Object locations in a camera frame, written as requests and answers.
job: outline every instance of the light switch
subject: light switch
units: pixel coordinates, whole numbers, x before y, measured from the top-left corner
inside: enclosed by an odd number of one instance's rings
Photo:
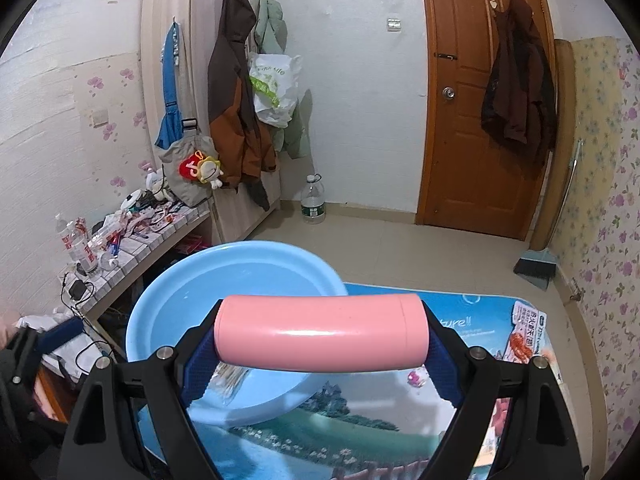
[[[400,32],[402,30],[402,23],[397,18],[389,18],[386,20],[386,30],[389,32]]]
[[[109,111],[107,108],[101,108],[100,110],[91,111],[91,120],[94,128],[104,126],[109,123]]]

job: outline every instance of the broom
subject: broom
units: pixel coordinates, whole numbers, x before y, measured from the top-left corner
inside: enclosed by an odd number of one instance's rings
[[[551,236],[549,237],[549,242],[547,243],[546,248],[542,251],[526,251],[513,267],[513,272],[515,274],[521,276],[529,283],[532,283],[542,290],[546,290],[549,286],[549,282],[556,276],[556,269],[558,268],[558,257],[551,252],[551,250],[549,249],[549,244],[551,243],[554,234],[556,234],[556,228],[558,227],[558,222],[560,220],[560,216],[562,215],[562,210],[566,205],[566,199],[569,196],[571,182],[573,181],[575,176],[575,168],[578,165],[578,160],[580,159],[580,151],[582,150],[583,144],[584,141],[582,139],[578,139],[575,143],[574,160],[569,166],[569,180],[566,184],[566,188],[564,189],[564,196],[562,197],[560,211],[558,212],[558,216],[556,217],[554,226],[551,229]]]

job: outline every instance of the door frame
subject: door frame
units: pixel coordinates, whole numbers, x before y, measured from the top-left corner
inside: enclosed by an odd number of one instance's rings
[[[540,0],[542,3],[542,13],[545,15],[546,35],[547,35],[547,53],[549,65],[551,67],[551,75],[554,85],[556,85],[556,51],[554,47],[554,30],[551,23],[551,14],[549,12],[549,4],[547,0]],[[424,158],[422,162],[422,177],[420,180],[420,195],[418,196],[418,211],[415,214],[415,223],[425,225],[427,223],[427,196],[431,182],[431,168],[433,167],[433,148],[435,144],[436,129],[436,106],[438,95],[438,59],[435,57],[437,53],[436,34],[436,18],[433,0],[424,0],[424,12],[427,19],[427,126],[426,136],[424,140]],[[540,191],[545,179],[545,171],[540,171],[540,176],[536,182],[534,193],[527,210],[526,222],[520,229],[518,238],[524,240],[529,232],[529,226],[533,215],[536,211],[538,201],[540,199]]]

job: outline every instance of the green bottle label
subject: green bottle label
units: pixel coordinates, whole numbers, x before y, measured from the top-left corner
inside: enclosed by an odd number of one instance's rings
[[[316,216],[322,216],[324,214],[324,204],[316,207],[304,207],[303,205],[301,205],[300,207],[302,208],[302,216],[314,218]]]

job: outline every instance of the pink fence print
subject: pink fence print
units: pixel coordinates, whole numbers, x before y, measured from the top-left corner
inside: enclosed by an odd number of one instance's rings
[[[344,468],[335,467],[331,480],[417,480],[427,463],[428,460],[417,460],[408,465],[378,467],[376,462],[369,462],[366,469],[348,476]]]

